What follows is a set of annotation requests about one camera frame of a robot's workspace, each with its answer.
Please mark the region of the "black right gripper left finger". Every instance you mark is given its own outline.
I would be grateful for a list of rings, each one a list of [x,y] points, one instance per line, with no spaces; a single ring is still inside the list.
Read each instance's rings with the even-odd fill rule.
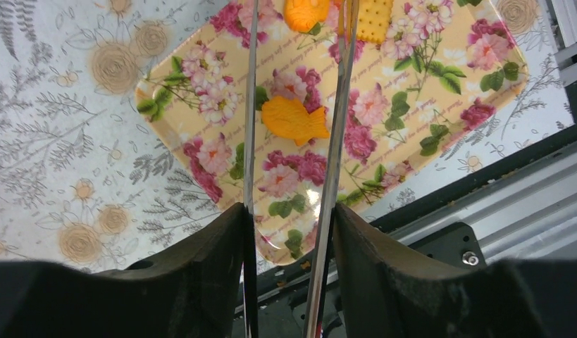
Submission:
[[[0,261],[0,337],[229,337],[245,221],[234,204],[124,270]]]

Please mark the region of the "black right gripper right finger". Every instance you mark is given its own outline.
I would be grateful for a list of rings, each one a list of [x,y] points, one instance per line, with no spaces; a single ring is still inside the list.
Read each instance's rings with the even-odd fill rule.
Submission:
[[[577,260],[502,260],[466,270],[334,212],[348,337],[577,337]]]

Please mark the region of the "metal tongs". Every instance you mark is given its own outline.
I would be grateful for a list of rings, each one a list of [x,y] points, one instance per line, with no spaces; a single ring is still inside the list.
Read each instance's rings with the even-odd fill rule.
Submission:
[[[246,81],[246,106],[244,125],[244,184],[243,204],[250,224],[244,235],[243,272],[243,315],[246,337],[258,337],[258,298],[256,286],[256,254],[254,226],[254,159],[255,159],[255,114],[256,114],[256,31],[258,26],[259,3],[254,2],[252,33],[249,40],[248,73]],[[351,83],[354,52],[356,49],[356,25],[359,14],[358,1],[344,1],[339,10],[337,89],[333,125],[330,133],[328,168],[321,197],[321,210],[318,219],[316,246],[313,250],[313,263],[309,277],[303,337],[320,337],[322,331],[325,288],[328,278],[328,247],[332,241],[333,210],[337,201],[337,188],[340,178],[340,160],[348,117],[349,87]]]

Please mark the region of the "orange bear cookie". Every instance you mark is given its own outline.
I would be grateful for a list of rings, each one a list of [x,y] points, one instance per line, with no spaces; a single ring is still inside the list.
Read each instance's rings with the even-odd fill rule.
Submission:
[[[286,0],[284,19],[287,26],[296,32],[309,32],[317,23],[325,21],[331,1]]]

